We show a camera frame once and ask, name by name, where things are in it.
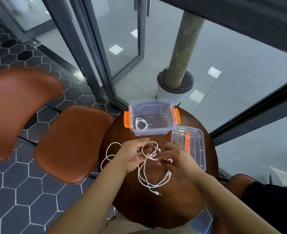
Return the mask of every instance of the door handle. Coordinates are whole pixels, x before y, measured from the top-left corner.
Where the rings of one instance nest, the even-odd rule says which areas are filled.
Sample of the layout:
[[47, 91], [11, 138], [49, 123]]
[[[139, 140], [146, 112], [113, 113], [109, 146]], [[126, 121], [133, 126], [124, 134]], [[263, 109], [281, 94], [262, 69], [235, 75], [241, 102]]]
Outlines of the door handle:
[[147, 0], [147, 17], [150, 16], [151, 11], [151, 0]]
[[137, 11], [137, 0], [134, 0], [134, 11]]

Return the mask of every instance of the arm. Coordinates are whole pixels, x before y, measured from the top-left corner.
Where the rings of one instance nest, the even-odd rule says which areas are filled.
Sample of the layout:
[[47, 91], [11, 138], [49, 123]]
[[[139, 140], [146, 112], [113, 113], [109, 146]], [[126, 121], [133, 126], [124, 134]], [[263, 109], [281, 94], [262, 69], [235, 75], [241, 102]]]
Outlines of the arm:
[[275, 228], [228, 191], [214, 177], [204, 173], [192, 156], [179, 144], [167, 143], [156, 157], [173, 175], [191, 182], [214, 209], [230, 233], [278, 234]]
[[[149, 138], [126, 141], [116, 156], [99, 173], [91, 187], [68, 208], [46, 231], [47, 234], [100, 233], [103, 221], [127, 173], [146, 158], [139, 148]], [[152, 152], [148, 144], [145, 153]]]

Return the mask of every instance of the tree trunk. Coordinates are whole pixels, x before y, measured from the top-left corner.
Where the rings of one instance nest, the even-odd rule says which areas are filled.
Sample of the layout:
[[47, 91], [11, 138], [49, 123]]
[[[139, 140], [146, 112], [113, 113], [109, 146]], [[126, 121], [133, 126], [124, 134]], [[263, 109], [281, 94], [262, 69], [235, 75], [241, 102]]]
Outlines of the tree trunk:
[[172, 89], [181, 84], [203, 23], [203, 18], [184, 11], [165, 78], [166, 85]]

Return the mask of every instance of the plastic storage box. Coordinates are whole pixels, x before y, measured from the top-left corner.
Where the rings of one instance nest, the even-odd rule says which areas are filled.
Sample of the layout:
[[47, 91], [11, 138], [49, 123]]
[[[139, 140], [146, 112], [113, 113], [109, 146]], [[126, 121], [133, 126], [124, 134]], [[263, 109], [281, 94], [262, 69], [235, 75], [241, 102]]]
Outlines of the plastic storage box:
[[124, 126], [137, 136], [166, 134], [178, 124], [179, 112], [168, 99], [132, 101], [124, 112]]
[[178, 141], [191, 154], [200, 168], [205, 171], [204, 136], [200, 129], [176, 126], [172, 131], [172, 142]]

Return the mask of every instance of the round wooden table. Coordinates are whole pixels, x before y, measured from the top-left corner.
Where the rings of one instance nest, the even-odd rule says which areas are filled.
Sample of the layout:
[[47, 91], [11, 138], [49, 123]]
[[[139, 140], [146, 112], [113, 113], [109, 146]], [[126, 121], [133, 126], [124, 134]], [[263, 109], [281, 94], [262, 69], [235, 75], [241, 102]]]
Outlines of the round wooden table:
[[[181, 126], [199, 128], [203, 131], [205, 141], [206, 173], [218, 177], [218, 160], [214, 144], [203, 125], [190, 113], [178, 108]], [[168, 134], [135, 136], [129, 129], [124, 127], [123, 114], [110, 125], [105, 133], [99, 151], [100, 164], [105, 158], [106, 149], [112, 142], [123, 143], [128, 140], [149, 137], [156, 141], [161, 148], [167, 141], [172, 140], [172, 132]], [[116, 154], [120, 145], [114, 144], [108, 154]], [[159, 183], [167, 170], [155, 161], [149, 160], [146, 164], [146, 175], [152, 184]], [[196, 217], [205, 207], [204, 200], [194, 186], [186, 181], [178, 180], [171, 176], [167, 184], [153, 189], [161, 193], [155, 195], [138, 181], [138, 169], [129, 173], [122, 183], [114, 201], [114, 207], [133, 222], [140, 223], [145, 227], [174, 228], [181, 226]]]

